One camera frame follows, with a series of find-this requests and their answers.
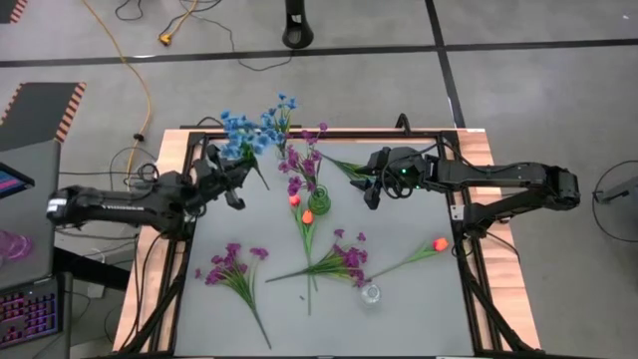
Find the wooden table edge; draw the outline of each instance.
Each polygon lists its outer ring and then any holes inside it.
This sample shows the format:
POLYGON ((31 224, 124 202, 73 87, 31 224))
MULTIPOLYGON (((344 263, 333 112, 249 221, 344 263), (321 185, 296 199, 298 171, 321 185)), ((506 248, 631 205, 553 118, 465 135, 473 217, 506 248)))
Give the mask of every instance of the wooden table edge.
MULTIPOLYGON (((342 128, 331 129, 331 132, 402 132, 401 129, 387 128, 342 128)), ((475 165, 493 165, 493 158, 487 141, 487 135, 483 129, 413 129, 413 132, 425 131, 456 131, 459 136, 462 154, 468 161, 475 165)), ((188 136, 190 133, 219 133, 221 129, 195 129, 195 130, 166 130, 159 149, 157 166, 161 173, 168 171, 181 172, 187 148, 188 136)), ((389 142, 422 143, 424 139, 389 139, 389 142)), ((387 142, 384 139, 374 140, 354 140, 354 142, 387 142)), ((498 188, 471 188, 473 201, 491 202, 500 198, 498 188)), ((495 224, 490 231, 513 245, 511 230, 506 224, 495 224)), ((158 233, 151 227, 144 227, 140 233, 138 253, 136 261, 138 265, 138 275, 142 282, 142 263, 149 251, 152 242, 158 233)), ((145 281, 144 300, 141 309, 140 327, 149 318, 156 305, 160 290, 160 281, 163 274, 163 267, 167 252, 167 240, 160 239, 151 252, 147 267, 145 281)), ((483 260, 487 271, 487 278, 492 294, 492 301, 503 315, 505 320, 516 331, 520 338, 532 347, 539 347, 535 325, 531 315, 531 309, 522 279, 520 266, 515 255, 493 240, 486 238, 481 241, 483 260)), ((175 257, 172 274, 181 263, 181 255, 175 257)), ((114 341, 113 349, 119 350, 127 336, 129 335, 137 313, 136 285, 135 285, 135 265, 132 267, 132 275, 129 280, 118 332, 114 341)), ((482 338, 483 347, 490 348, 488 341, 488 331, 486 317, 480 305, 475 301, 478 315, 478 327, 482 338)), ((164 321, 160 330, 159 350, 166 350, 170 338, 170 328, 173 322, 175 301, 164 315, 164 321)))

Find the yellow extension cord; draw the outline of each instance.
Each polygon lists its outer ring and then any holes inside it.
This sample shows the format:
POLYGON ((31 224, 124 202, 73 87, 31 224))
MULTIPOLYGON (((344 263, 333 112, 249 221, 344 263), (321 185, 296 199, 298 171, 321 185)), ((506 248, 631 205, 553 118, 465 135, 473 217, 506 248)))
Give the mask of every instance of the yellow extension cord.
POLYGON ((172 31, 170 31, 169 33, 167 33, 165 35, 159 35, 159 41, 161 43, 163 43, 164 46, 170 45, 170 38, 172 38, 172 34, 176 33, 179 30, 179 28, 181 27, 181 23, 183 23, 183 21, 186 20, 186 18, 188 16, 190 16, 190 13, 192 12, 192 10, 194 10, 195 7, 197 6, 197 1, 198 0, 194 0, 192 2, 192 5, 190 5, 190 9, 188 9, 188 11, 185 14, 183 14, 181 19, 179 19, 179 22, 177 23, 177 26, 175 26, 175 28, 172 29, 172 31))
MULTIPOLYGON (((131 69, 131 71, 133 71, 134 74, 136 74, 136 77, 138 77, 138 79, 140 80, 140 83, 142 84, 142 87, 144 88, 144 92, 147 95, 147 117, 145 118, 144 124, 142 125, 142 128, 139 131, 139 134, 143 136, 145 131, 147 130, 147 127, 149 126, 149 122, 151 121, 151 114, 153 113, 151 110, 152 103, 151 103, 151 92, 149 91, 149 87, 147 86, 147 83, 144 81, 140 73, 138 73, 138 70, 136 70, 131 64, 127 62, 127 59, 122 54, 122 50, 120 49, 120 46, 118 45, 118 42, 116 41, 116 38, 113 36, 111 31, 109 31, 109 28, 107 28, 107 25, 105 25, 102 19, 100 19, 100 16, 98 16, 98 14, 96 14, 95 10, 93 10, 91 5, 87 3, 87 0, 82 0, 82 2, 87 7, 87 9, 89 9, 91 14, 93 14, 93 17, 95 17, 96 20, 98 20, 98 22, 100 23, 100 25, 102 25, 102 28, 104 29, 104 31, 107 32, 107 35, 109 35, 109 37, 111 38, 111 41, 113 42, 113 45, 116 47, 116 50, 118 51, 118 55, 120 56, 120 60, 122 61, 122 63, 126 65, 129 69, 131 69)), ((135 142, 133 143, 133 149, 131 150, 131 155, 129 156, 129 163, 127 164, 127 188, 129 190, 131 190, 131 186, 128 185, 128 183, 129 183, 129 180, 131 179, 131 169, 133 168, 133 156, 135 155, 136 149, 138 148, 139 145, 140 145, 140 140, 135 140, 135 142)))

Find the keyboard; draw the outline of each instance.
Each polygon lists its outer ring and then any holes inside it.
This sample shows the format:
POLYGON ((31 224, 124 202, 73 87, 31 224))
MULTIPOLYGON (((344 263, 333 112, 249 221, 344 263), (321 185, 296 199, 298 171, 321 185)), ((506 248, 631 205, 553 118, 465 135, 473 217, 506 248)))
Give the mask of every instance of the keyboard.
POLYGON ((63 278, 0 292, 0 349, 62 330, 63 278))

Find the computer monitor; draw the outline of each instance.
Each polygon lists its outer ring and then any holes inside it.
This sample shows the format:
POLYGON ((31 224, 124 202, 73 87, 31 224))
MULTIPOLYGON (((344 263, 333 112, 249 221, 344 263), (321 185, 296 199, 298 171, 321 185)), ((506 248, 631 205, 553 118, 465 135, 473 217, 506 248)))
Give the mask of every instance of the computer monitor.
POLYGON ((0 163, 0 199, 29 189, 34 185, 35 182, 32 179, 0 163))

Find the orange tulip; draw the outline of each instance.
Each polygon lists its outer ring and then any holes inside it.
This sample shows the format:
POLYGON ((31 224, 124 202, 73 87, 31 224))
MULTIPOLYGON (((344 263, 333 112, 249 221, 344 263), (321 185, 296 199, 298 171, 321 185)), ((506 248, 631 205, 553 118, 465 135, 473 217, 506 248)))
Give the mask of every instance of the orange tulip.
POLYGON ((310 211, 310 209, 306 209, 303 212, 303 215, 301 216, 301 221, 306 224, 312 224, 312 220, 313 220, 312 212, 310 211))
POLYGON ((445 238, 439 238, 432 243, 435 251, 444 251, 448 247, 448 240, 445 238))
POLYGON ((299 203, 301 203, 301 197, 299 196, 299 194, 295 194, 290 196, 288 198, 288 201, 290 202, 290 205, 297 206, 299 205, 299 203))

